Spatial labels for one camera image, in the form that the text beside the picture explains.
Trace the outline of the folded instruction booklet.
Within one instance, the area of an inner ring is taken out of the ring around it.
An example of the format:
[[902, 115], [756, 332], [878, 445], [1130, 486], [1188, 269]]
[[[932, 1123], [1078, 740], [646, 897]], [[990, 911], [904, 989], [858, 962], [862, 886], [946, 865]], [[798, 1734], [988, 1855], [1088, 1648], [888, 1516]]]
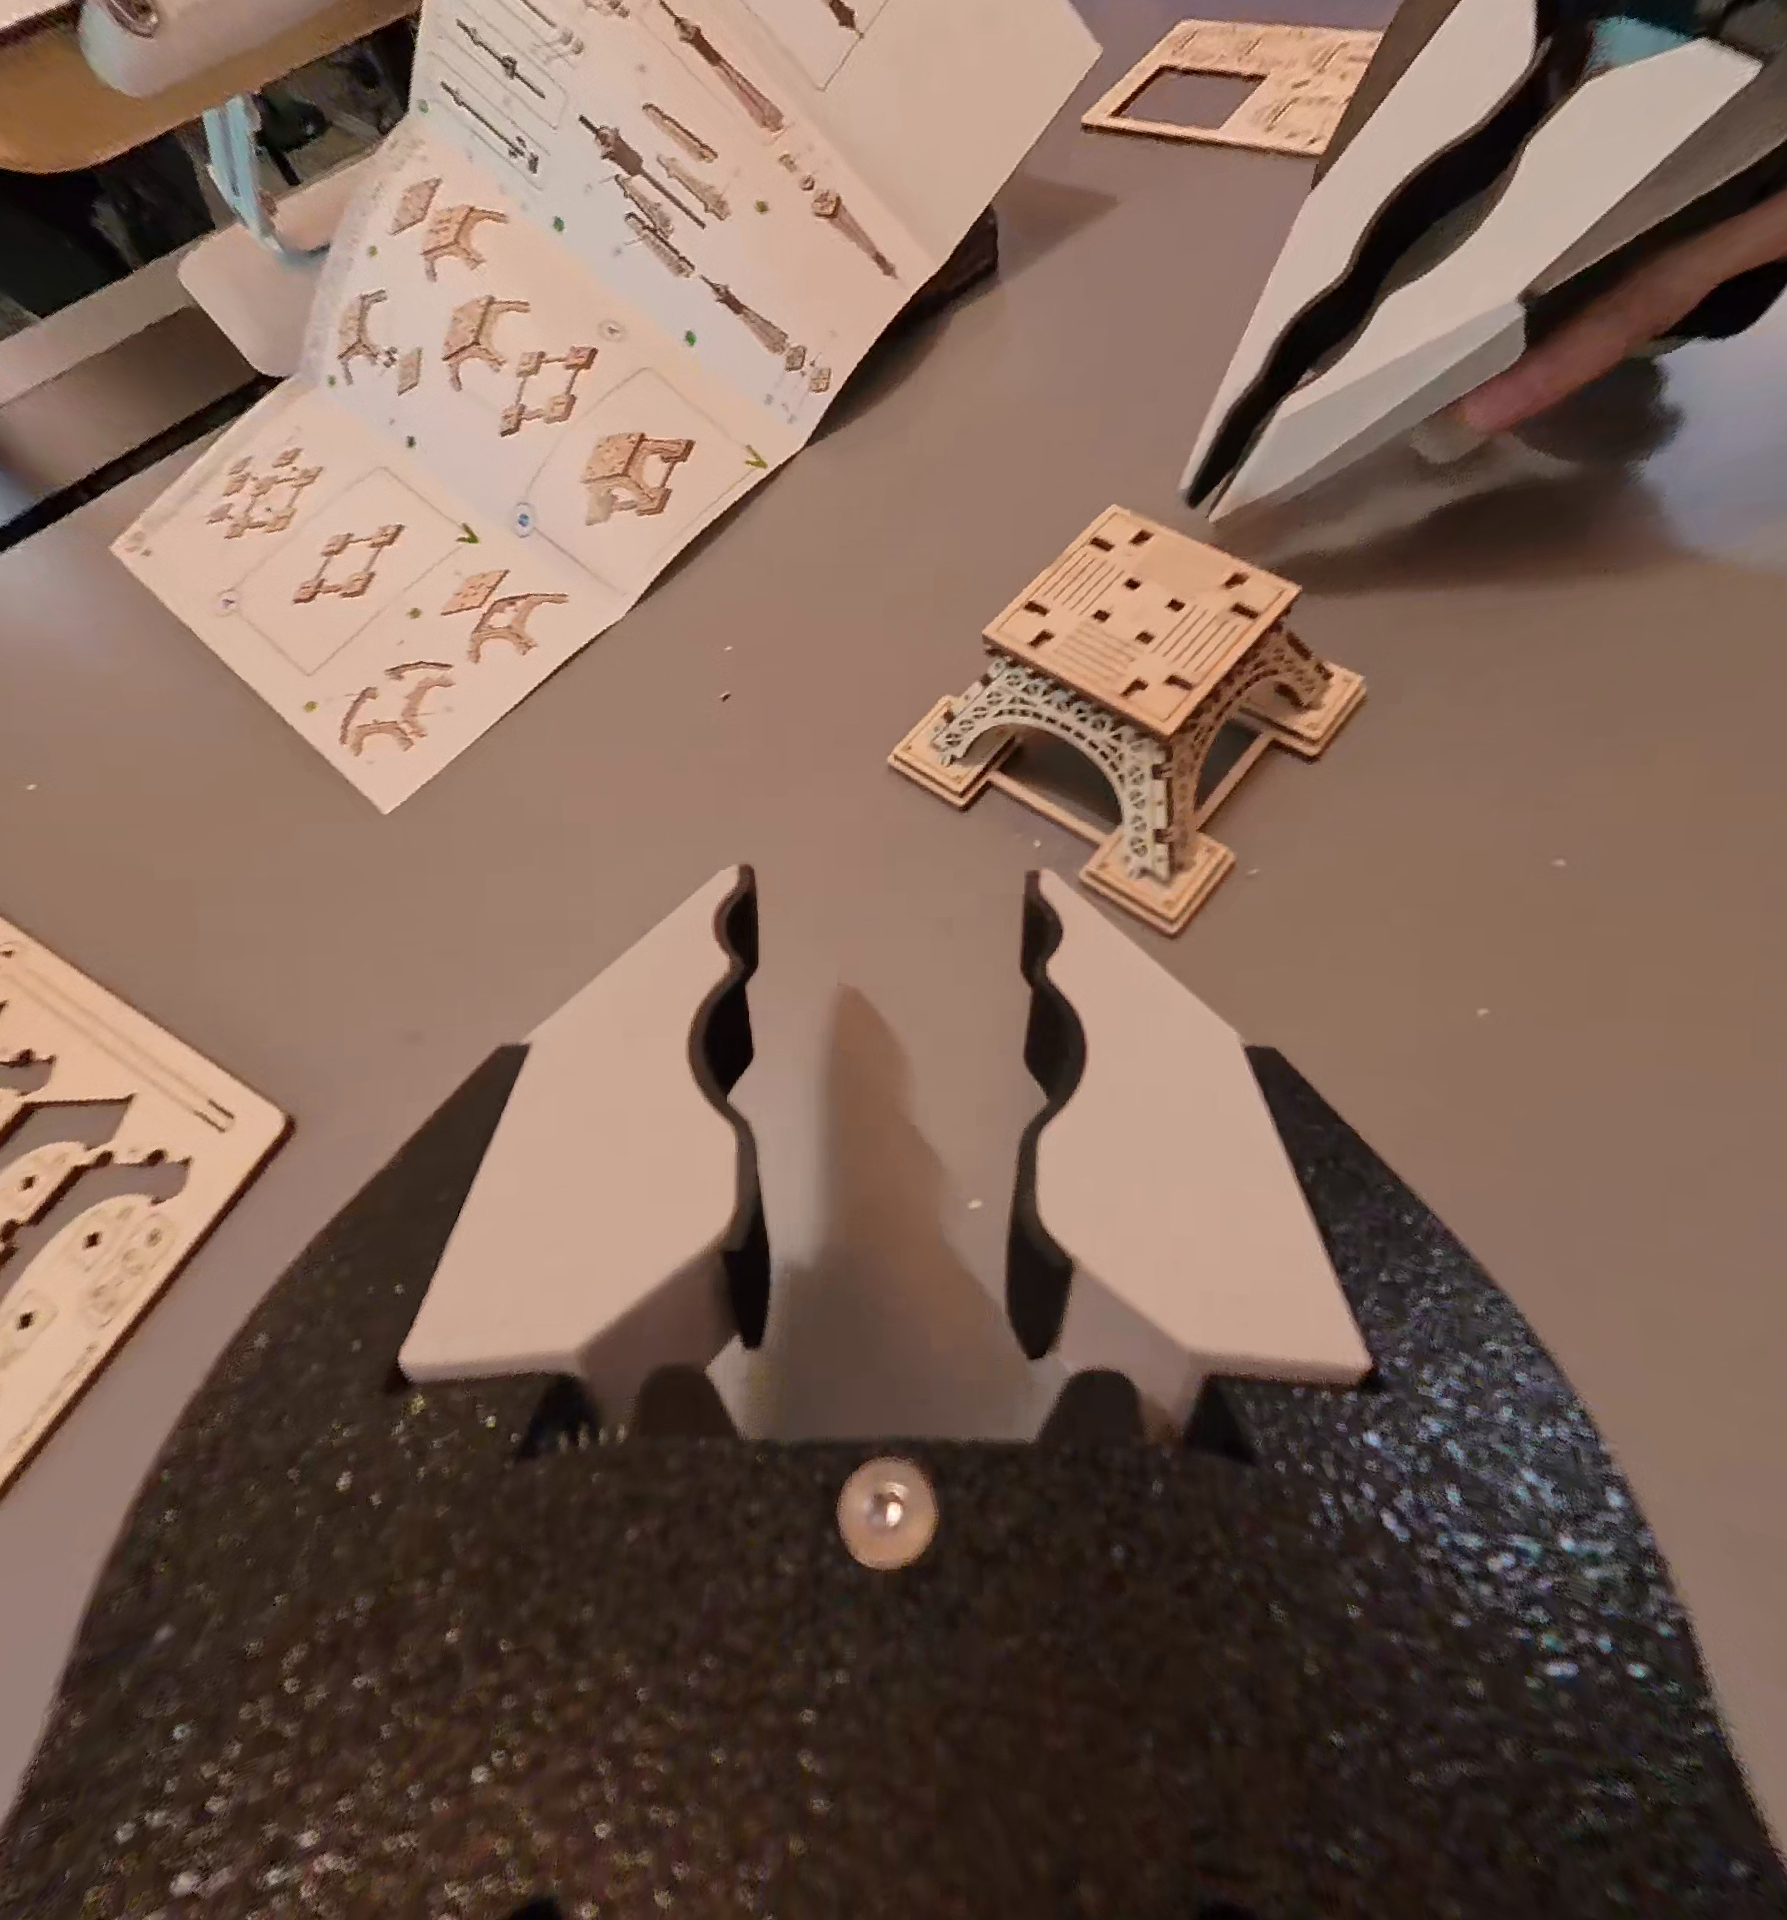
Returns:
[[396, 809], [808, 445], [1096, 60], [1060, 3], [426, 4], [300, 370], [116, 563]]

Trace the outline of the wooden tower base model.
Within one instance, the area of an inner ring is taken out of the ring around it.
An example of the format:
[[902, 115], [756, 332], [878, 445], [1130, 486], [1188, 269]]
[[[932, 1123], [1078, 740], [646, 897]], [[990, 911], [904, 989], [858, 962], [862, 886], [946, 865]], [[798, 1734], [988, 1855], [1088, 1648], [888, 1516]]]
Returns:
[[1268, 753], [1317, 761], [1365, 703], [1294, 633], [1298, 598], [1110, 506], [984, 627], [980, 679], [890, 769], [956, 810], [1010, 795], [1088, 845], [1086, 891], [1178, 936], [1236, 869], [1210, 821]]

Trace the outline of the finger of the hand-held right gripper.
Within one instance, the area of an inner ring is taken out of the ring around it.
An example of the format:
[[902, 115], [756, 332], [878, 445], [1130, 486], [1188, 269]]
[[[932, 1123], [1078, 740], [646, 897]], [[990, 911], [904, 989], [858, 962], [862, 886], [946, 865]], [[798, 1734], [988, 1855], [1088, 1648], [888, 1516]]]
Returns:
[[1543, 106], [1479, 191], [1385, 278], [1369, 319], [1268, 423], [1214, 520], [1278, 510], [1505, 372], [1651, 252], [1769, 197], [1637, 197], [1757, 65], [1707, 42], [1595, 60], [1599, 34], [1545, 34]]
[[1401, 256], [1513, 154], [1543, 106], [1531, 3], [1401, 4], [1315, 173], [1182, 477], [1234, 492], [1268, 423], [1369, 319]]

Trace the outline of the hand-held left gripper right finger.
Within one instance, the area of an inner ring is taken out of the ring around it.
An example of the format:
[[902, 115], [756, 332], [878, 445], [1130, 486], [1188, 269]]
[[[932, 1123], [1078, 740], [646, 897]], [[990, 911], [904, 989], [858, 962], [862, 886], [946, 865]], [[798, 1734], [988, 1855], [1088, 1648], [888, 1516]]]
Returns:
[[1050, 871], [1026, 876], [1004, 1305], [1028, 1361], [1136, 1389], [1375, 1371], [1240, 1035]]

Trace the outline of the wooden puzzle sheet with arches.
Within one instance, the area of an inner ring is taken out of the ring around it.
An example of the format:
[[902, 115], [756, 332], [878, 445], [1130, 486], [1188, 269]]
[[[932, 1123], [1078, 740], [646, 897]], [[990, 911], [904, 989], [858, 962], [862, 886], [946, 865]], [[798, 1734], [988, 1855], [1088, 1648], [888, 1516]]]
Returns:
[[0, 915], [0, 1499], [288, 1130]]

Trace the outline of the wooden puzzle sheet frame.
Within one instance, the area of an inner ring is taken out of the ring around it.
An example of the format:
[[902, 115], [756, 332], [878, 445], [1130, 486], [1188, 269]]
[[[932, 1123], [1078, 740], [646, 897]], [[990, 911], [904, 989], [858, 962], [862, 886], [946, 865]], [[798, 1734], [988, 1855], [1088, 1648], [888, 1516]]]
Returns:
[[[1186, 18], [1082, 115], [1088, 132], [1158, 138], [1315, 161], [1327, 150], [1381, 45], [1379, 31], [1264, 21]], [[1138, 110], [1166, 79], [1248, 82], [1242, 105], [1216, 126]]]

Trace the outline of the person's right hand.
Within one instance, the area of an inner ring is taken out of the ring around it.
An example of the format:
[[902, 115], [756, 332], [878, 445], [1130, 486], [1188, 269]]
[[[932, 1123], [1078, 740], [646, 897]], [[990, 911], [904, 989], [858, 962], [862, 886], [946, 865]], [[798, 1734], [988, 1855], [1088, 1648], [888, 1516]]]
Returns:
[[1453, 409], [1503, 435], [1651, 349], [1747, 328], [1787, 286], [1787, 186], [1651, 255]]

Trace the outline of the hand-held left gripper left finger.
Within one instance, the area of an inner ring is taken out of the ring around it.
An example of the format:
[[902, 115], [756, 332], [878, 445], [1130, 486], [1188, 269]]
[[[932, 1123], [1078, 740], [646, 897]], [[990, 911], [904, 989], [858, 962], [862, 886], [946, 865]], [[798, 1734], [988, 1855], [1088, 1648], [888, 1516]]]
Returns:
[[408, 1381], [638, 1389], [762, 1347], [762, 1175], [732, 1101], [758, 971], [758, 874], [728, 867], [530, 1035], [400, 1348]]

